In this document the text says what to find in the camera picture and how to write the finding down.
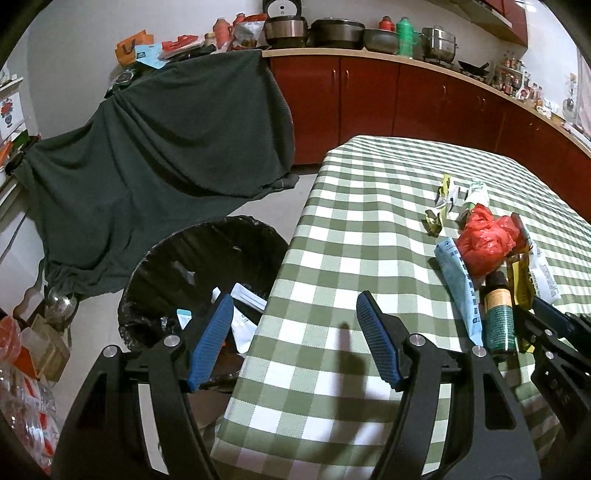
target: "green cloth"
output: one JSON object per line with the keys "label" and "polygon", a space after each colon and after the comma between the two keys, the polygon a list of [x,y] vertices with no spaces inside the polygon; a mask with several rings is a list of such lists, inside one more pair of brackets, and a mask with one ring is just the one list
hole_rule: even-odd
{"label": "green cloth", "polygon": [[[401,394],[380,379],[356,318],[369,290],[438,347],[467,351],[423,225],[443,174],[481,180],[495,216],[517,212],[544,251],[562,312],[591,312],[591,225],[514,160],[405,138],[356,137],[329,152],[310,192],[226,410],[212,457],[225,480],[369,478]],[[444,227],[457,238],[457,212]],[[543,455],[558,420],[530,381],[532,355],[501,364]],[[442,385],[426,471],[441,459]]]}
{"label": "green cloth", "polygon": [[15,172],[49,285],[120,290],[162,239],[271,192],[291,168],[293,138],[260,51],[174,63],[115,92],[84,127],[33,146]]}

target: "metal bolt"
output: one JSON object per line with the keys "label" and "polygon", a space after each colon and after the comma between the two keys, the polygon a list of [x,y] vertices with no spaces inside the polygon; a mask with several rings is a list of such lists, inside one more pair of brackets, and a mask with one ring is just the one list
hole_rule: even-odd
{"label": "metal bolt", "polygon": [[181,342],[181,339],[177,335],[168,335],[164,339],[164,344],[170,348],[177,346],[180,342]]}
{"label": "metal bolt", "polygon": [[117,347],[115,345],[109,345],[104,348],[103,355],[107,358],[113,358],[117,355]]}
{"label": "metal bolt", "polygon": [[472,347],[472,353],[478,358],[486,356],[486,349],[483,346],[475,345]]}
{"label": "metal bolt", "polygon": [[426,343],[425,337],[415,333],[410,336],[410,342],[415,346],[423,346]]}

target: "green and white tablecloth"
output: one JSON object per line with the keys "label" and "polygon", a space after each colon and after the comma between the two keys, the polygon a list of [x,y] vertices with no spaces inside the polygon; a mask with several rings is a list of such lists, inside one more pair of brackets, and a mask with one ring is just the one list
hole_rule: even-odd
{"label": "green and white tablecloth", "polygon": [[[329,152],[273,287],[212,456],[223,479],[363,479],[376,464],[400,395],[378,376],[355,315],[374,294],[410,332],[465,350],[422,220],[444,173],[489,186],[495,215],[518,212],[545,252],[562,311],[591,312],[591,225],[515,161],[470,148],[356,137]],[[457,237],[454,216],[445,224]],[[540,455],[558,421],[520,355],[505,378]],[[442,385],[426,472],[441,458],[450,386]]]}

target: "wooden countertop edge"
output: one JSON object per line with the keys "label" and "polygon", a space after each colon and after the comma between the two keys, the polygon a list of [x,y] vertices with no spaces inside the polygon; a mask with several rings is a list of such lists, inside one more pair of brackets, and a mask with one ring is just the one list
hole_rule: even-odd
{"label": "wooden countertop edge", "polygon": [[552,123],[547,117],[538,113],[531,108],[527,108],[523,103],[514,98],[511,98],[505,95],[502,92],[494,89],[493,87],[486,85],[485,83],[478,82],[477,80],[467,77],[466,75],[462,75],[461,73],[454,72],[452,70],[445,69],[443,67],[438,67],[436,65],[432,65],[430,63],[426,63],[420,60],[409,59],[406,57],[401,57],[398,55],[389,55],[387,53],[376,53],[373,51],[368,50],[348,50],[345,48],[284,48],[281,50],[265,50],[262,53],[262,56],[265,58],[271,57],[287,57],[287,56],[295,56],[295,55],[337,55],[341,57],[360,57],[364,59],[376,59],[376,60],[386,60],[386,61],[395,61],[397,63],[405,63],[407,65],[413,65],[415,67],[420,67],[427,70],[433,70],[434,72],[444,73],[449,75],[450,77],[455,77],[459,80],[463,80],[464,82],[471,83],[480,87],[482,89],[487,90],[488,92],[494,93],[499,97],[507,100],[508,102],[514,103],[515,105],[520,106],[524,110],[528,111],[532,115],[535,115],[537,118],[540,118],[544,122],[546,122],[549,126],[553,127],[556,131],[563,134],[568,140],[570,140],[574,145],[576,145],[585,155],[587,155],[591,159],[591,151],[585,146],[582,142],[580,142],[574,135],[568,133],[564,128],[559,127]]}

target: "trash can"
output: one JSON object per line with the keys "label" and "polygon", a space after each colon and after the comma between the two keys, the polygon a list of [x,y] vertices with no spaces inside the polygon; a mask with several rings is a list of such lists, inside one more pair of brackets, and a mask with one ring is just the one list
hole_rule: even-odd
{"label": "trash can", "polygon": [[[207,314],[212,290],[230,293],[236,283],[267,299],[287,243],[252,217],[200,223],[154,246],[131,275],[118,308],[119,334],[131,351],[154,346],[181,331],[177,309]],[[261,314],[236,302],[258,324]]]}

